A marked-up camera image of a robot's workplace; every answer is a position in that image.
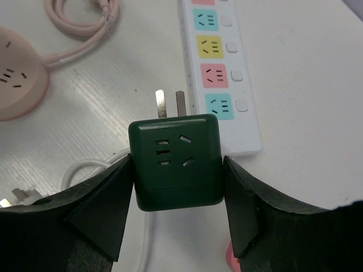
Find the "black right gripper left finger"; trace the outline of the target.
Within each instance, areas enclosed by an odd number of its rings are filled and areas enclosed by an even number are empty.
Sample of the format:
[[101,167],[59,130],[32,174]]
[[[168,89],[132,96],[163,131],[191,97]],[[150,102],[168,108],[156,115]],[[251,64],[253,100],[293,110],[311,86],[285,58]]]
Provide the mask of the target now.
[[133,189],[130,156],[60,193],[1,209],[2,271],[111,271]]

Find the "pink plug adapter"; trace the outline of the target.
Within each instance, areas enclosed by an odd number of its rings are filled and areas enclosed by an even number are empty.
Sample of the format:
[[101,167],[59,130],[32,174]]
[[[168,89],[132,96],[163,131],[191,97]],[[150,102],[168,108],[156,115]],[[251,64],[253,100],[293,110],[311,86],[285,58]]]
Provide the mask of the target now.
[[227,247],[226,262],[232,272],[241,272],[240,263],[239,260],[234,256],[233,246],[231,242]]

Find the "dark green cube plug adapter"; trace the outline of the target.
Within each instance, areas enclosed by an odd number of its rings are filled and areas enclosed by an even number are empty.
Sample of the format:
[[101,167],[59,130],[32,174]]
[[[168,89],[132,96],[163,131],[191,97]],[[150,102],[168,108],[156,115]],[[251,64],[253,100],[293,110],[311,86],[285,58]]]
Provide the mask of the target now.
[[138,207],[154,212],[220,203],[224,184],[216,116],[188,116],[184,92],[178,91],[178,116],[168,117],[164,90],[155,96],[158,117],[128,128]]

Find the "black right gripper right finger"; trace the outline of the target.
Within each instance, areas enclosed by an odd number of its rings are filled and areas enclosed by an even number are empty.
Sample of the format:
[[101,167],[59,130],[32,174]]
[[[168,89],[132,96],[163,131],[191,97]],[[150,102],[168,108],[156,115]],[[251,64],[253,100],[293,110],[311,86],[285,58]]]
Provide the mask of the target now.
[[361,271],[362,202],[323,209],[223,160],[225,204],[242,271]]

